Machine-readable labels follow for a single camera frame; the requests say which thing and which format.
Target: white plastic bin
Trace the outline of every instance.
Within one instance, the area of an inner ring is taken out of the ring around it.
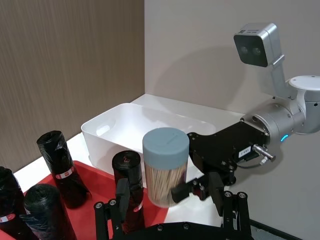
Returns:
[[[115,106],[84,123],[81,130],[92,165],[112,175],[112,158],[116,153],[128,149],[138,152],[142,160],[143,185],[146,187],[142,139],[150,130],[162,127],[177,128],[186,134],[210,135],[216,132],[215,126],[210,123],[134,103]],[[201,172],[189,158],[187,181],[200,175]]]

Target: white table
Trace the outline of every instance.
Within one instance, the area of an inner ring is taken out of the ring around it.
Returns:
[[[155,110],[161,110],[205,121],[213,124],[217,131],[238,122],[242,116],[241,113],[196,105],[149,94],[142,95],[134,100],[133,103]],[[68,140],[67,146],[73,160],[92,166],[82,133],[79,133]],[[49,174],[50,171],[45,160],[43,157],[40,157],[17,171],[14,175],[17,178],[22,191],[25,192]],[[205,201],[200,201],[197,196],[191,196],[179,205],[171,207],[168,211],[165,222],[193,222],[219,226],[221,224],[221,218],[219,217],[210,197]]]

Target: red and white label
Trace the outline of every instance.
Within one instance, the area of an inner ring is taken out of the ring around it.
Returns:
[[[55,175],[56,179],[65,179],[66,177],[70,176],[75,171],[75,167],[71,167],[68,171]]]
[[[139,206],[137,206],[135,209],[133,209],[133,211],[136,213],[136,212],[138,212],[141,208],[142,208],[142,206],[143,206],[144,204],[143,204],[143,201],[139,204]]]
[[[7,216],[0,217],[0,223],[8,222],[8,221],[14,219],[15,217],[16,217],[16,215],[14,213],[11,213]]]

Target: camera lens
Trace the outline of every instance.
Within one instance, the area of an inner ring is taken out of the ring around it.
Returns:
[[[243,54],[247,54],[247,53],[248,53],[248,49],[247,49],[245,46],[242,46],[242,47],[241,47],[241,52],[242,52]]]
[[[254,55],[260,56],[261,55],[261,51],[259,48],[255,47],[254,49],[252,49],[252,52]]]

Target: gray lid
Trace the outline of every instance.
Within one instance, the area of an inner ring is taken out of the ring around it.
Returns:
[[[176,169],[188,161],[189,138],[176,128],[156,128],[144,135],[142,149],[144,162],[150,167]]]

